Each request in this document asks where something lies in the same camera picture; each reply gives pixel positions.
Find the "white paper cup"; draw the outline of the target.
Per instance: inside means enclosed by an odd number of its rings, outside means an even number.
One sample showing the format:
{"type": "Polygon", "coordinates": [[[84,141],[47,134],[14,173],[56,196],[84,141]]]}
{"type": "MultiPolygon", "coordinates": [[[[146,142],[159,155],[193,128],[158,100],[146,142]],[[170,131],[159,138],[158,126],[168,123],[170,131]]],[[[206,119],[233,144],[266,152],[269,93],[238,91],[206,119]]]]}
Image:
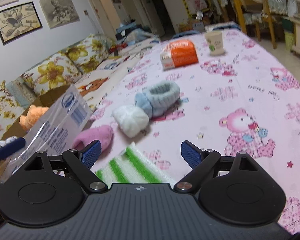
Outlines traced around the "white paper cup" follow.
{"type": "Polygon", "coordinates": [[[223,35],[221,31],[208,31],[205,39],[209,47],[210,55],[219,56],[224,54],[223,35]]]}

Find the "cardboard box with plastic liner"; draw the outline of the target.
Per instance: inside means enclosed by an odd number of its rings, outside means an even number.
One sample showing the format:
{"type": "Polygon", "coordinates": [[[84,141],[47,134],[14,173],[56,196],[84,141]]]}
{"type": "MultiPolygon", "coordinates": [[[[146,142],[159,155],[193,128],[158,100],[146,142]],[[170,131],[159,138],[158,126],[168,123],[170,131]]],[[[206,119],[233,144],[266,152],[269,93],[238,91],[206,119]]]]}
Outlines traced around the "cardboard box with plastic liner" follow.
{"type": "Polygon", "coordinates": [[[9,137],[23,137],[25,147],[0,162],[0,183],[4,183],[31,155],[45,151],[47,155],[60,155],[71,148],[75,137],[83,130],[92,111],[74,85],[52,89],[39,96],[32,103],[49,110],[25,131],[15,120],[3,134],[9,137]]]}

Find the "yellow floral cushion far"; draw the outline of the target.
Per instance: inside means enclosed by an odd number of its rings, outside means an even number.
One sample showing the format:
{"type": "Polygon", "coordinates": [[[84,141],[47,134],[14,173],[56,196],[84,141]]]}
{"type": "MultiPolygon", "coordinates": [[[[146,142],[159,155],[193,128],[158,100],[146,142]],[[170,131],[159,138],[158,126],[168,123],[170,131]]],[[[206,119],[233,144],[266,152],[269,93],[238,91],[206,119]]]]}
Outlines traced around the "yellow floral cushion far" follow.
{"type": "Polygon", "coordinates": [[[106,35],[90,34],[78,44],[69,47],[66,55],[80,72],[89,73],[108,58],[113,44],[114,41],[106,35]]]}

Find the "white fluffy sock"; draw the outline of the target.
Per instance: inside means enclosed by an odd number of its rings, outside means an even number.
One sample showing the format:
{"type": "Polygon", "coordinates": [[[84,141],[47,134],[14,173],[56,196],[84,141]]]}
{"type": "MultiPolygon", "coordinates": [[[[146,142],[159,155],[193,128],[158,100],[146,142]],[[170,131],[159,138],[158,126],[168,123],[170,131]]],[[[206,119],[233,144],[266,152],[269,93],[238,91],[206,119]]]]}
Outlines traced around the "white fluffy sock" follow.
{"type": "Polygon", "coordinates": [[[136,137],[149,124],[148,115],[138,106],[125,105],[112,111],[112,117],[129,138],[136,137]]]}

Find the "pink cartoon tablecloth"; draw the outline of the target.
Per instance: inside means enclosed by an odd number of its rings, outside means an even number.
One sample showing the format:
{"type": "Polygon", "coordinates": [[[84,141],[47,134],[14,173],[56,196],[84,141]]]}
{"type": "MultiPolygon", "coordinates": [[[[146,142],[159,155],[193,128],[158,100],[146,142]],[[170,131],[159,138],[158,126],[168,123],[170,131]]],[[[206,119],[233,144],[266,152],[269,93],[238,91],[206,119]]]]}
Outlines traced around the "pink cartoon tablecloth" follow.
{"type": "Polygon", "coordinates": [[[137,148],[173,179],[190,167],[180,146],[188,140],[199,148],[232,156],[249,153],[283,188],[286,205],[280,224],[300,232],[300,83],[262,46],[237,30],[223,32],[225,53],[211,56],[204,35],[193,35],[198,63],[164,70],[160,52],[164,43],[119,77],[113,70],[110,92],[97,90],[92,125],[113,128],[113,143],[92,167],[94,173],[119,155],[132,140],[118,128],[112,112],[134,103],[136,94],[160,81],[180,87],[179,101],[152,120],[134,139],[137,148]]]}

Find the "wooden dining chair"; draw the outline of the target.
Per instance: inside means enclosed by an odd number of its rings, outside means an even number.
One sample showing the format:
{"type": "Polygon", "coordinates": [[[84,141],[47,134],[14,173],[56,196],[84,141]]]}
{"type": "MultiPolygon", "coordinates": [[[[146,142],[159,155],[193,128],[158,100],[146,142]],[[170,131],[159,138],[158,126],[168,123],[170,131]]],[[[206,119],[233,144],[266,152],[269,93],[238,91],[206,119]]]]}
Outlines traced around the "wooden dining chair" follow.
{"type": "Polygon", "coordinates": [[[287,16],[287,0],[239,0],[247,14],[251,15],[248,22],[256,26],[256,31],[260,33],[260,24],[266,23],[269,27],[271,43],[276,49],[276,38],[274,30],[274,18],[287,16]]]}

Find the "blue fluffy headband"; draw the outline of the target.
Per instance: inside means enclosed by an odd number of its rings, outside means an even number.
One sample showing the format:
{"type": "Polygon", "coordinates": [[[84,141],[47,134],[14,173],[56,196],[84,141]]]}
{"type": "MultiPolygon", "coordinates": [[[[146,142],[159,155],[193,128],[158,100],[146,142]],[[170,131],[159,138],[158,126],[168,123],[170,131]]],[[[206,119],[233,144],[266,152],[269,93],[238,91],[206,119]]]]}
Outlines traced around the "blue fluffy headband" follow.
{"type": "Polygon", "coordinates": [[[153,119],[162,116],[180,98],[180,88],[174,81],[161,81],[135,95],[134,103],[153,119]]]}

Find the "grey sketch child picture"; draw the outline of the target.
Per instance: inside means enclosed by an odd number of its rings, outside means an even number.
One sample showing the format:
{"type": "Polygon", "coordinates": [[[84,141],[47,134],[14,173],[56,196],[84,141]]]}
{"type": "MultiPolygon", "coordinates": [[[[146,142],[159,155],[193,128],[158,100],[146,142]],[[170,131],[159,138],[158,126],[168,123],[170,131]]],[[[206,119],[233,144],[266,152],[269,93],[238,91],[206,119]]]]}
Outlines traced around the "grey sketch child picture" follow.
{"type": "Polygon", "coordinates": [[[40,0],[39,3],[50,29],[80,20],[72,0],[40,0]]]}

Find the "green waste bin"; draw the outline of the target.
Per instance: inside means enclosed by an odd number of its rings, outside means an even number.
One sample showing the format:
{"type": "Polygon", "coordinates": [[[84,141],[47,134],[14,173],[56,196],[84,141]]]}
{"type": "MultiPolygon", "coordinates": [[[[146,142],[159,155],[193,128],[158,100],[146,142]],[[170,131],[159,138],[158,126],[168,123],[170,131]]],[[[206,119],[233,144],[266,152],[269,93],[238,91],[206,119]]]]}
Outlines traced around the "green waste bin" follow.
{"type": "Polygon", "coordinates": [[[294,34],[289,32],[289,31],[284,31],[284,35],[285,35],[285,45],[286,45],[286,49],[288,51],[291,51],[292,46],[294,46],[295,43],[295,37],[294,34]]]}

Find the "orange tissue pack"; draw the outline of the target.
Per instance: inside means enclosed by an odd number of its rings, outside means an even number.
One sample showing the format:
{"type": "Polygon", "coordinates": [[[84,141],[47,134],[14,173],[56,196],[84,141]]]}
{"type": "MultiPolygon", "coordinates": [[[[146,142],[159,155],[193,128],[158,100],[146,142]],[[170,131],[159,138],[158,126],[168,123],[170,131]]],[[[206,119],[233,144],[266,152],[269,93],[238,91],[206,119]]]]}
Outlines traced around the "orange tissue pack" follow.
{"type": "Polygon", "coordinates": [[[160,51],[163,70],[186,67],[198,63],[194,44],[187,39],[168,43],[160,51]]]}

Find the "green striped white cloth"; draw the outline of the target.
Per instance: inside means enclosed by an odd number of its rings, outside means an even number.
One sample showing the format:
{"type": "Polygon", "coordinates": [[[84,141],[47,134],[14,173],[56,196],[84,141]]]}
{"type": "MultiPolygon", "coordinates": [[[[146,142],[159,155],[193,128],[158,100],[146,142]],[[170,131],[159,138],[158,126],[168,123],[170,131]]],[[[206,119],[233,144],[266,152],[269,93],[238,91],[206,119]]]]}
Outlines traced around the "green striped white cloth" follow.
{"type": "Polygon", "coordinates": [[[175,184],[175,180],[141,153],[135,143],[95,171],[95,175],[108,186],[113,183],[175,184]]]}

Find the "pink fluffy sock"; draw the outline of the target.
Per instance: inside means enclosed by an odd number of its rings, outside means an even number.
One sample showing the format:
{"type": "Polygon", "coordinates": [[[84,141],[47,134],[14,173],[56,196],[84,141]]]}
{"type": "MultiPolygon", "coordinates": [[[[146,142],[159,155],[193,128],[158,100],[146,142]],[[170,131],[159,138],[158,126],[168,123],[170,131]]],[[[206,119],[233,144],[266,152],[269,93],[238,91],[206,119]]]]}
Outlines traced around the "pink fluffy sock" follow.
{"type": "Polygon", "coordinates": [[[114,131],[109,125],[86,129],[75,137],[71,148],[81,150],[94,140],[98,140],[101,143],[101,152],[103,153],[111,144],[113,135],[114,131]]]}

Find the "orange knitted cloth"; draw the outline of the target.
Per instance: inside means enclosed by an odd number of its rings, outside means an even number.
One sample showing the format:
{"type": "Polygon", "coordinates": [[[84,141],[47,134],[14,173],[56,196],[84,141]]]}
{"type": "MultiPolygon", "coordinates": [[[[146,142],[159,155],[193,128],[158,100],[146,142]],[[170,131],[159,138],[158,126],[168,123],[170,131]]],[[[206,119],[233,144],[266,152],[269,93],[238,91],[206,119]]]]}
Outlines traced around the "orange knitted cloth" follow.
{"type": "Polygon", "coordinates": [[[31,105],[26,115],[21,115],[19,124],[24,131],[30,130],[34,124],[43,116],[49,107],[31,105]]]}

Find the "yellow floral cushion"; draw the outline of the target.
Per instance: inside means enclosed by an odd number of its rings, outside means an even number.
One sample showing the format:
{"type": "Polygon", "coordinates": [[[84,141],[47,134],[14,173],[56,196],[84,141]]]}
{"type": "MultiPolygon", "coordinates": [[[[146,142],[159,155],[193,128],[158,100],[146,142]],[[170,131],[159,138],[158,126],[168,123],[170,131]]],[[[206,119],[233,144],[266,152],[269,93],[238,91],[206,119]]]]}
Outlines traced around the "yellow floral cushion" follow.
{"type": "Polygon", "coordinates": [[[106,35],[90,34],[78,44],[69,47],[66,55],[80,72],[89,73],[108,58],[113,44],[114,41],[106,35]]]}
{"type": "Polygon", "coordinates": [[[76,83],[82,76],[64,52],[57,52],[21,75],[25,84],[37,95],[76,83]]]}

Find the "black framed cartoon picture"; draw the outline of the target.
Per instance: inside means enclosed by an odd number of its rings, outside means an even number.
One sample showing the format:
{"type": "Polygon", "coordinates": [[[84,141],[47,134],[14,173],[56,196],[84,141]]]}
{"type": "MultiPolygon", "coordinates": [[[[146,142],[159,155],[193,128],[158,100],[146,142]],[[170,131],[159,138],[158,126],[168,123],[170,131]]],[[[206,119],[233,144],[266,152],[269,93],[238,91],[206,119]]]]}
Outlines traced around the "black framed cartoon picture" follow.
{"type": "Polygon", "coordinates": [[[42,27],[33,2],[0,11],[0,39],[3,45],[42,27]]]}

